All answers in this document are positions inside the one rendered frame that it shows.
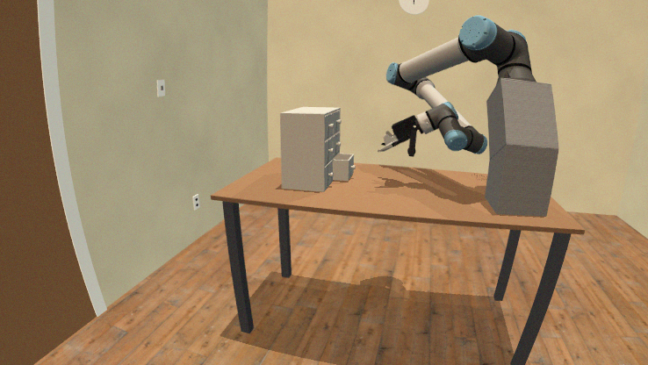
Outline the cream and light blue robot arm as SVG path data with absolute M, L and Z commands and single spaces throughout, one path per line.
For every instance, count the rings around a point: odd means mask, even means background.
M 417 115 L 425 134 L 439 129 L 448 149 L 482 154 L 487 147 L 486 136 L 471 126 L 426 76 L 466 61 L 489 60 L 497 65 L 498 81 L 508 78 L 536 82 L 536 79 L 531 71 L 528 43 L 522 33 L 505 31 L 483 16 L 468 18 L 462 27 L 458 38 L 404 63 L 391 63 L 386 80 L 413 92 L 432 107 Z

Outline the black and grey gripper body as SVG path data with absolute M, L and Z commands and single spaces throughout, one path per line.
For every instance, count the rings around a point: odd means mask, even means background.
M 423 133 L 423 131 L 422 131 L 421 127 L 420 127 L 420 124 L 419 124 L 417 118 L 415 117 L 415 115 L 411 116 L 410 118 L 406 118 L 406 119 L 404 119 L 404 120 L 402 120 L 400 122 L 397 122 L 397 123 L 395 123 L 397 125 L 393 124 L 393 126 L 392 126 L 392 131 L 393 131 L 394 135 L 396 135 L 397 139 L 401 139 L 401 138 L 407 138 L 407 140 L 411 139 L 411 131 L 419 130 L 421 134 Z M 416 127 L 414 127 L 414 125 Z

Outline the white chest of drawers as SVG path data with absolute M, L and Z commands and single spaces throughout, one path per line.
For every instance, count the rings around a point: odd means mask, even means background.
M 282 189 L 325 191 L 325 115 L 341 108 L 301 107 L 280 113 Z

